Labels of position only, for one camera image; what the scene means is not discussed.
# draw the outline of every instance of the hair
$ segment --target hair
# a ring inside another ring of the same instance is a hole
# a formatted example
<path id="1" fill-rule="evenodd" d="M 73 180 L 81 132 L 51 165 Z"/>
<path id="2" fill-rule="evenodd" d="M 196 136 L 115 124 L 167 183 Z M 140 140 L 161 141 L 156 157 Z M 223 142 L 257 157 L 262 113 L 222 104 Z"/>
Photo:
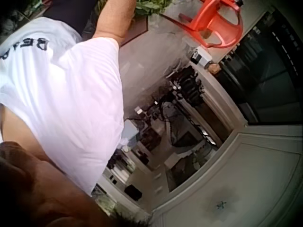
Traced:
<path id="1" fill-rule="evenodd" d="M 136 221 L 135 218 L 126 218 L 117 211 L 114 211 L 111 217 L 115 222 L 115 227 L 149 227 L 151 225 L 151 218 L 147 220 Z"/>

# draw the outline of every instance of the skin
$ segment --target skin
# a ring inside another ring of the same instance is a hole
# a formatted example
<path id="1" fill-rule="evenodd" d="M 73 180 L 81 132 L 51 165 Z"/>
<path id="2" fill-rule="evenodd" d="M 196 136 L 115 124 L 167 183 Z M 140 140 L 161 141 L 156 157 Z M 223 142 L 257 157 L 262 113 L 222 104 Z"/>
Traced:
<path id="1" fill-rule="evenodd" d="M 34 226 L 111 227 L 112 219 L 63 173 L 15 142 L 0 144 L 0 181 Z"/>
<path id="2" fill-rule="evenodd" d="M 136 0 L 108 0 L 93 38 L 124 40 Z M 112 220 L 75 186 L 45 154 L 28 126 L 1 107 L 0 181 L 14 191 L 18 205 L 36 226 L 110 227 Z"/>

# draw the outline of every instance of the green plant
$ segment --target green plant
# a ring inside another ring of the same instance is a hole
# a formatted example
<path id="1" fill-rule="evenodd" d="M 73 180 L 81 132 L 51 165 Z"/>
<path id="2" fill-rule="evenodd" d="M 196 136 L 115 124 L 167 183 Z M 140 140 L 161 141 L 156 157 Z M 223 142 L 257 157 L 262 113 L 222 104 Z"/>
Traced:
<path id="1" fill-rule="evenodd" d="M 151 14 L 160 14 L 171 3 L 172 0 L 137 0 L 135 10 L 136 16 L 149 16 Z M 105 6 L 107 0 L 99 0 L 96 13 L 99 14 Z"/>

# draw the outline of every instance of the person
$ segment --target person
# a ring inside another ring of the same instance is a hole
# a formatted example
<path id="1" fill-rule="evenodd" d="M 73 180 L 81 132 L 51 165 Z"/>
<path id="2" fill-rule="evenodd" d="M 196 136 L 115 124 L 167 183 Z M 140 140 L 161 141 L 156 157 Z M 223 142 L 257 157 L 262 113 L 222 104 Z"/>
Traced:
<path id="1" fill-rule="evenodd" d="M 15 142 L 0 144 L 1 226 L 148 227 L 108 216 L 61 171 Z"/>
<path id="2" fill-rule="evenodd" d="M 118 52 L 136 6 L 108 0 L 92 39 L 81 42 L 96 2 L 53 0 L 0 46 L 0 140 L 51 163 L 88 195 L 121 138 Z"/>

